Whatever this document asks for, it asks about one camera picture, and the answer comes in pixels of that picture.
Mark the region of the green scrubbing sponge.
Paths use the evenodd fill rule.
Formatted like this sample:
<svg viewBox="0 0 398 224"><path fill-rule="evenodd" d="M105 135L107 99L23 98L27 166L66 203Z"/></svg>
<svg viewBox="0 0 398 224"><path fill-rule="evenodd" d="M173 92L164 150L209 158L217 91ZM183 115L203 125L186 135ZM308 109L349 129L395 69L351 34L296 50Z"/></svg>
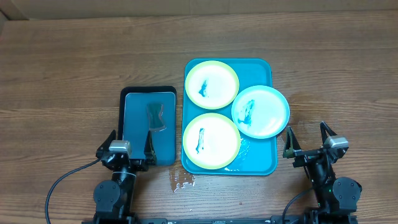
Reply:
<svg viewBox="0 0 398 224"><path fill-rule="evenodd" d="M163 131L166 126L162 118L164 106L162 103L149 103L147 105L147 116L149 120L149 131Z"/></svg>

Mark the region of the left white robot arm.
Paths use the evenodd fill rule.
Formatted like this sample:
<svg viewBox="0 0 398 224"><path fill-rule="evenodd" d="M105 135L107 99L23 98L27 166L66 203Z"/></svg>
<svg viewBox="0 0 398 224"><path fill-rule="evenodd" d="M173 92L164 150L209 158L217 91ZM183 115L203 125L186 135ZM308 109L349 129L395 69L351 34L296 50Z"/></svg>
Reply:
<svg viewBox="0 0 398 224"><path fill-rule="evenodd" d="M143 159L133 159L129 141L117 140L112 131L96 150L96 157L103 166L112 171L109 180L100 182L94 189L96 211L92 223L139 223L130 206L137 172L146 172L156 164L156 154L151 132L147 133Z"/></svg>

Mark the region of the light blue plate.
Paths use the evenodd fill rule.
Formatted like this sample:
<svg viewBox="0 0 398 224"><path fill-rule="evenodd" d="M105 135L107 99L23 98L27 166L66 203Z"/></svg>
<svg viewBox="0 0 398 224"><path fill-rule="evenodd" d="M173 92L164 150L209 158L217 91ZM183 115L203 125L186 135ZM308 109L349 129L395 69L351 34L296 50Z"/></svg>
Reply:
<svg viewBox="0 0 398 224"><path fill-rule="evenodd" d="M290 108L281 92L269 86L256 85L237 95L231 115L243 134L267 139L284 130L290 118Z"/></svg>

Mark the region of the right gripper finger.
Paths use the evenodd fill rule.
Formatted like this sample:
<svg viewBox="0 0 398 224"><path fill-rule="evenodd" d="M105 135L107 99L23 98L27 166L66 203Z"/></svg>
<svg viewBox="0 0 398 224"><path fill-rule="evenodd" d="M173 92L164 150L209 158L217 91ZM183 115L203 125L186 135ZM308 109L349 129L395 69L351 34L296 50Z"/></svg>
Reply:
<svg viewBox="0 0 398 224"><path fill-rule="evenodd" d="M301 147L291 126L287 126L285 130L287 136L282 156L283 158L294 158L301 151Z"/></svg>
<svg viewBox="0 0 398 224"><path fill-rule="evenodd" d="M337 134L326 124L326 122L322 121L320 123L320 132L322 136L322 142L325 143L326 139L330 136L336 136Z"/></svg>

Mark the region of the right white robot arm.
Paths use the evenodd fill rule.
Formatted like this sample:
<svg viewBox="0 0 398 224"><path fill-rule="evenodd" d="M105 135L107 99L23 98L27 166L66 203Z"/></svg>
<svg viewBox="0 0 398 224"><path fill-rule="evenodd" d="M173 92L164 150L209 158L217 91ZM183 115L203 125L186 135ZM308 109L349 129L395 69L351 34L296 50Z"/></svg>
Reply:
<svg viewBox="0 0 398 224"><path fill-rule="evenodd" d="M302 167L312 186L296 195L285 206L281 223L357 223L352 215L357 211L362 186L348 177L337 178L332 165L349 148L348 140L336 134L325 122L320 123L322 145L318 149L302 150L293 129L286 128L287 139L283 157L294 159L294 168ZM287 216L289 207L299 198L314 192L318 207L306 208L302 215Z"/></svg>

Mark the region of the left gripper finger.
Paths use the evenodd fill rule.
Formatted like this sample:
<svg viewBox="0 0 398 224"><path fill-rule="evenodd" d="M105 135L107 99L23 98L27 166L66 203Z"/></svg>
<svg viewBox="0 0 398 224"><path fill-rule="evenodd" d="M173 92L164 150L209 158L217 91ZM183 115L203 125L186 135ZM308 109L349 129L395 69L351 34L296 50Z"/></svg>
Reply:
<svg viewBox="0 0 398 224"><path fill-rule="evenodd" d="M157 156L154 150L153 142L152 142L152 133L148 131L146 143L144 147L144 155L146 157L147 164L156 164Z"/></svg>
<svg viewBox="0 0 398 224"><path fill-rule="evenodd" d="M100 145L98 148L99 151L108 151L109 147L113 140L116 139L116 131L112 130L110 135L106 138L106 140Z"/></svg>

